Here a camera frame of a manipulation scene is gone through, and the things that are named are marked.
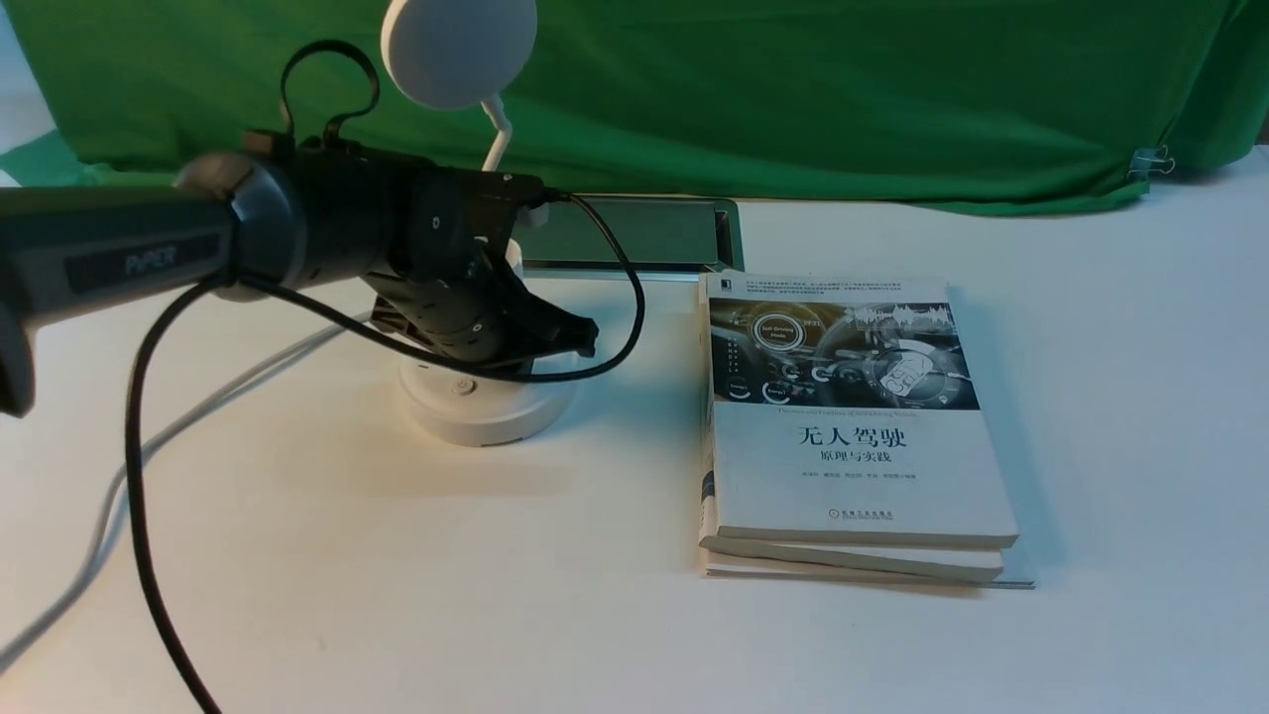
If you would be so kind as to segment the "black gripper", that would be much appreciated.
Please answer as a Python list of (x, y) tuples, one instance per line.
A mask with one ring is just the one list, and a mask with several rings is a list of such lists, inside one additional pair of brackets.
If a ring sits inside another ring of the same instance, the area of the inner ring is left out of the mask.
[(595, 356), (595, 320), (528, 294), (505, 252), (485, 238), (423, 230), (410, 195), (411, 186), (396, 204), (385, 264), (369, 273), (385, 328), (438, 356), (511, 374), (525, 374), (544, 354)]

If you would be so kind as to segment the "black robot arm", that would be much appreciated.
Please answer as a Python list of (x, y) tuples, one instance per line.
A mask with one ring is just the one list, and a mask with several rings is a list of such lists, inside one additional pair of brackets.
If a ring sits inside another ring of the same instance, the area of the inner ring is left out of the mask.
[(6, 188), (3, 412), (36, 405), (37, 330), (209, 276), (239, 302), (360, 279), (377, 328), (454, 370), (593, 356), (596, 322), (532, 294), (508, 259), (522, 211), (560, 198), (539, 178), (260, 132), (173, 186)]

